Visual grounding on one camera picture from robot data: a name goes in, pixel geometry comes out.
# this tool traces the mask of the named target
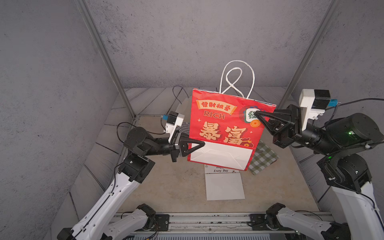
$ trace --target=robotic arm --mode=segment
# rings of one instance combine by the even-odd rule
[[[128,154],[116,167],[114,181],[93,206],[93,208],[73,228],[63,228],[58,240],[122,240],[137,229],[151,229],[156,212],[146,204],[121,219],[110,224],[112,217],[119,210],[128,196],[144,181],[155,162],[150,155],[171,155],[176,162],[178,156],[187,156],[204,146],[203,141],[190,139],[188,135],[176,130],[181,126],[184,115],[170,112],[167,116],[166,133],[170,137],[153,138],[144,128],[135,127],[128,133],[124,146]],[[197,146],[189,149],[188,144]]]
[[[331,120],[325,124],[325,130],[308,123],[309,118],[317,119],[318,114],[322,115],[329,102],[328,90],[303,89],[299,104],[303,108],[289,105],[273,113],[256,111],[255,115],[277,146],[285,148],[296,142],[325,155],[317,164],[340,200],[348,225],[314,222],[283,204],[275,204],[267,210],[268,226],[271,229],[289,227],[321,240],[351,239],[351,236],[352,239],[384,239],[371,174],[366,161],[356,154],[382,143],[384,135],[377,124],[362,113]]]

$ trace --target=printed chinese characters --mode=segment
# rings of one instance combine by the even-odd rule
[[[210,108],[210,109],[213,109],[213,108],[219,108],[219,109],[224,109],[225,111],[229,111],[231,109],[231,107],[233,106],[230,106],[230,105],[224,105],[223,104],[220,104],[220,103],[213,103],[213,102],[201,102],[201,105],[204,107],[204,108]]]
[[[207,140],[216,140],[221,136],[221,134],[218,134],[218,127],[218,123],[205,122],[203,129],[200,130],[200,136]]]
[[[223,142],[242,145],[246,147],[253,147],[252,141],[249,137],[241,138],[243,132],[245,132],[246,128],[238,128],[234,126],[233,128],[227,127],[225,130],[228,133],[228,137],[225,137]]]

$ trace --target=white card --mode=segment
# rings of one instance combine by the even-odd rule
[[[234,173],[234,172],[240,172],[239,170],[235,169],[229,169],[229,168],[223,168],[223,167],[216,167],[211,165],[204,165],[204,172],[207,173]]]
[[[207,200],[245,199],[239,172],[205,174]]]

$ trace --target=metal base plate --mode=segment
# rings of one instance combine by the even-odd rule
[[[267,226],[267,222],[265,219],[265,214],[250,214],[249,218],[251,219],[250,226],[252,227],[252,231],[263,231],[263,230],[271,230]],[[281,227],[278,229],[279,231],[293,231],[293,229],[288,227]]]
[[[149,230],[136,230],[137,232],[166,232],[169,228],[169,214],[156,214],[155,215],[155,224],[157,225],[157,228],[155,225]]]

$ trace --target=blue connector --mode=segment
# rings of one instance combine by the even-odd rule
[[[328,107],[336,107],[337,105],[337,99],[331,99],[331,101],[328,104]]]

